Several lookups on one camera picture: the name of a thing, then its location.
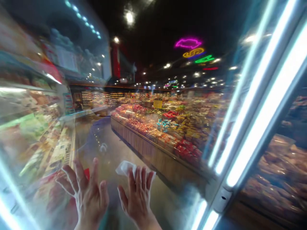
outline floor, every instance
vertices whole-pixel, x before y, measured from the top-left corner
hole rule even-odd
[[[103,229],[136,229],[123,213],[117,186],[127,188],[127,178],[116,174],[115,169],[127,160],[144,166],[144,162],[111,129],[110,118],[91,120],[84,118],[76,125],[77,154],[84,168],[91,169],[94,157],[99,159],[99,179],[108,181],[110,195],[109,215]],[[163,229],[190,229],[197,205],[191,200],[173,192],[159,176],[156,176],[151,190],[151,209]]]

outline finger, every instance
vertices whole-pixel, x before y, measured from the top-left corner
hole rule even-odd
[[[88,180],[85,176],[82,164],[79,160],[74,160],[74,164],[75,164],[75,170],[76,170],[79,189],[85,189],[87,186]]]
[[[99,185],[100,207],[106,209],[109,205],[109,194],[107,189],[107,181],[103,180]]]
[[[66,173],[74,192],[77,193],[79,191],[79,187],[78,187],[76,173],[72,170],[72,168],[69,165],[64,165],[62,167],[62,170]]]
[[[141,190],[141,187],[142,187],[142,180],[141,180],[141,167],[138,166],[137,167],[137,172],[135,173],[135,187],[136,187],[136,190],[137,191],[140,191]]]
[[[97,186],[98,183],[98,159],[95,157],[93,160],[93,170],[90,176],[90,185]]]
[[[129,185],[129,192],[135,192],[135,181],[133,177],[132,168],[128,171],[128,185]]]
[[[144,166],[142,168],[142,189],[145,190],[146,189],[146,167]]]
[[[121,204],[122,204],[122,209],[124,212],[128,211],[128,198],[125,194],[125,190],[123,189],[122,186],[118,186],[118,194],[119,194],[119,198],[121,200]]]
[[[55,180],[58,184],[60,184],[60,186],[71,196],[75,195],[75,192],[70,184],[70,182],[68,182],[64,176],[59,177]]]
[[[146,187],[147,187],[148,190],[150,190],[150,188],[151,188],[151,183],[152,183],[152,181],[153,181],[153,177],[154,177],[154,172],[151,171],[151,172],[149,173],[149,175],[148,175],[147,184],[146,184]]]

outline yellow sign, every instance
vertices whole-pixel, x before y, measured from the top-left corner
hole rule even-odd
[[[153,106],[158,109],[162,109],[162,101],[154,100]]]
[[[191,50],[190,52],[184,53],[184,54],[183,54],[183,57],[184,57],[184,58],[190,58],[190,57],[193,57],[193,56],[195,56],[195,55],[197,55],[197,54],[201,54],[201,53],[203,53],[204,51],[205,51],[205,49],[203,49],[203,48],[193,49],[193,50]]]

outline price tag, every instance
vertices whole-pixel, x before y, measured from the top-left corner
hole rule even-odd
[[[154,100],[153,106],[158,109],[162,109],[162,101]]]

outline green neon sign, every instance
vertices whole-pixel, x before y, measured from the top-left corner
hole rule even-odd
[[[208,55],[206,57],[203,57],[201,59],[196,60],[195,63],[202,63],[202,62],[212,61],[214,59],[215,58],[213,58],[212,55]]]

